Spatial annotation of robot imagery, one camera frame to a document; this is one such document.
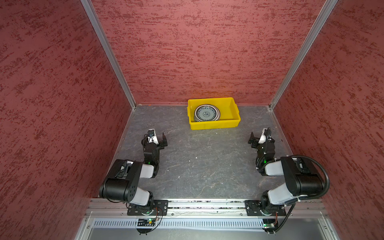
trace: stack of plates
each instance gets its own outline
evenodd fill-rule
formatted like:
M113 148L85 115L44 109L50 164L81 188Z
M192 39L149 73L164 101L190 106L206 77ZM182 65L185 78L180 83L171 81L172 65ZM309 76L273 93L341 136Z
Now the stack of plates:
M217 121L219 119L220 111L213 105L204 104L197 107L195 110L195 122Z

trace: wire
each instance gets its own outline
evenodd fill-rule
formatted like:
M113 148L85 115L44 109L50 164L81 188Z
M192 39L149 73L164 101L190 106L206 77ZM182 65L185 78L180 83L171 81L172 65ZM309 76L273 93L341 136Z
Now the wire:
M152 232L153 230L155 230L155 229L160 225L161 220L163 220L163 210L161 209L161 207L158 207L158 206L155 206L155 207L160 209L160 211L161 211L161 219L160 219L160 222L156 225L156 227L152 228L152 230L149 231L149 232L147 232L147 233L150 233L150 232Z
M151 139L152 139L152 142L154 142L154 140L153 140L153 137L151 137L150 135L148 135L148 134L144 134L144 137L143 137L143 140L142 140L142 145L143 145L143 152L145 151L145 148L144 148L144 143L145 143L145 141L146 141L146 137L150 137Z
M157 213L158 213L159 211L157 210L157 207L156 207L156 218L155 218L155 221L157 221L156 219L157 219Z
M116 176L117 175L119 175L119 173L121 173L122 171L124 171L124 169L122 169L122 170L120 170L117 174L116 174ZM108 197L107 197L107 195L104 193L104 191L105 191L105 184L107 183L107 181L108 181L108 178L105 180L105 182L104 182L104 186L103 186L103 192L102 192L102 197L103 198L105 198L105 199L107 199L108 201L110 201L110 202L113 202L113 203L119 203L119 202L121 202L121 201L118 201L118 202L114 202L114 201L111 201Z
M256 167L259 167L260 161L261 161L261 159L260 159L260 158L257 158L257 161L256 161Z
M280 230L280 229L283 227L283 225L284 225L285 222L287 221L288 217L291 215L291 212L292 212L293 208L295 207L295 205L296 205L296 203L293 203L293 204L292 204L292 206L291 206L291 208L289 209L287 215L285 216L285 218L284 218L284 220L281 222L281 224L277 227L277 229L276 229L276 230L272 230L271 232L268 231L269 233L276 233L278 230Z
M276 225L276 223L277 223L277 212L275 212L276 213L276 218L275 218L275 223L274 223L274 225Z
M327 191L329 190L329 186L331 184L330 184L330 181L329 181L328 174L325 171L325 169L323 168L323 166L320 163L318 163L316 160L311 158L311 157L307 157L307 156L303 156L303 155L292 155L290 157L300 157L300 158L306 158L306 159L311 160L314 164L316 164L320 168L320 170L323 172L324 177L325 177L324 188L323 188L323 190L319 194L316 194L316 195L313 195L313 196L307 196L307 197L299 197L298 199L299 200L308 200L308 199L316 199L316 198L324 196L327 193Z
M269 127L269 128L267 128L267 130L266 130L266 135L265 135L265 141L268 141L270 138L271 138L271 134L272 134L272 131L271 131L271 128Z

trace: black bracket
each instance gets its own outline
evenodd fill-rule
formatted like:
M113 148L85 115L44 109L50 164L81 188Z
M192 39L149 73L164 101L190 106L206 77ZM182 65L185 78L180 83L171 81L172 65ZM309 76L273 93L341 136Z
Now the black bracket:
M128 211L127 211L127 215L128 216L140 216L140 217L149 217L149 216L156 216L156 207L157 207L157 216L161 216L161 210L163 211L163 216L166 216L167 215L167 210L168 210L168 200L154 200L154 208L153 208L153 211L148 214L148 215L144 215L142 214L139 209L138 209L138 205L135 205L135 204L130 204L128 206Z
M259 140L260 138L255 137L253 132L251 132L251 136L248 140L248 144L250 144L252 148L257 148L257 146L259 145Z
M245 200L245 210L247 211L247 216L263 216L266 215L261 212L260 209L260 201L259 200ZM283 205L276 206L276 212L278 216L285 216L285 208Z

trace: black mounting plate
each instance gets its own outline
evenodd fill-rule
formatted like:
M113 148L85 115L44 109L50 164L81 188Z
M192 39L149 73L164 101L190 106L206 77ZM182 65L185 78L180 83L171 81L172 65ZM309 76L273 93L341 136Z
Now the black mounting plate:
M161 216L161 210L163 210L163 216L167 215L168 210L168 200L153 200L155 207L157 207L157 215ZM140 216L140 217L148 217L148 216L156 216L156 208L149 214L149 215L143 215L139 210L137 209L137 205L130 204L127 211L128 216Z
M262 212L260 211L259 200L245 200L244 203L245 203L245 210L247 211L247 216L268 217L268 216L262 214ZM278 208L277 215L278 216L285 216L286 215L284 206L281 206Z

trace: red textured wall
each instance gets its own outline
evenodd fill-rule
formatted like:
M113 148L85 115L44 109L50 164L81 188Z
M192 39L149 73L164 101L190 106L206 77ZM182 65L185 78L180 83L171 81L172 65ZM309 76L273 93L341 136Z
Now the red textured wall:
M137 103L269 104L325 0L94 0Z
M0 3L0 239L73 239L130 112L79 0Z
M384 2L339 0L275 112L329 172L342 239L384 239Z

